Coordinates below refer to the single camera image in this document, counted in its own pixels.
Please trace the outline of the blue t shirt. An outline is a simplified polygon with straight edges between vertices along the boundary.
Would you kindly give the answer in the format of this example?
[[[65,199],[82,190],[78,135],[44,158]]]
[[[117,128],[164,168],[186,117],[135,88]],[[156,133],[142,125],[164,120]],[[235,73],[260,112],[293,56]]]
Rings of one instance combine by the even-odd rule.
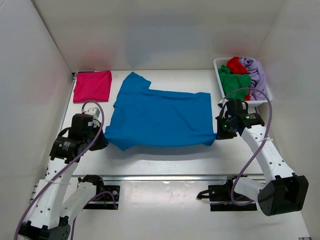
[[[122,82],[104,136],[120,150],[134,146],[185,147],[216,140],[211,95],[150,89],[131,72]]]

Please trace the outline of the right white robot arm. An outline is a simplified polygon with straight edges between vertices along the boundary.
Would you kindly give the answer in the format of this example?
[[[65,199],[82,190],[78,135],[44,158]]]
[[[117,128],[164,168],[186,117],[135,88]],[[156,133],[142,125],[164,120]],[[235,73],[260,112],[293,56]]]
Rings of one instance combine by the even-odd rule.
[[[253,152],[264,182],[251,179],[241,170],[238,175],[227,177],[223,184],[209,185],[198,193],[197,199],[208,199],[211,211],[256,211],[274,216],[301,211],[309,182],[304,175],[297,175],[282,158],[269,138],[270,123],[261,116],[248,112],[248,104],[239,99],[220,103],[216,117],[217,140],[240,136]]]

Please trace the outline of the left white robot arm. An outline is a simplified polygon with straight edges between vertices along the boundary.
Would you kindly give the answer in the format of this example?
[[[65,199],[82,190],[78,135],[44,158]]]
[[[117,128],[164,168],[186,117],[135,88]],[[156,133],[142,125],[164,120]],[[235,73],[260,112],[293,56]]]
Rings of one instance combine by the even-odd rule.
[[[97,108],[83,110],[72,117],[70,127],[58,134],[49,154],[46,184],[22,215],[14,239],[67,240],[77,215],[89,202],[104,195],[103,179],[88,174],[78,179],[75,192],[64,199],[81,156],[108,146],[102,132],[104,121],[99,117],[104,114]]]

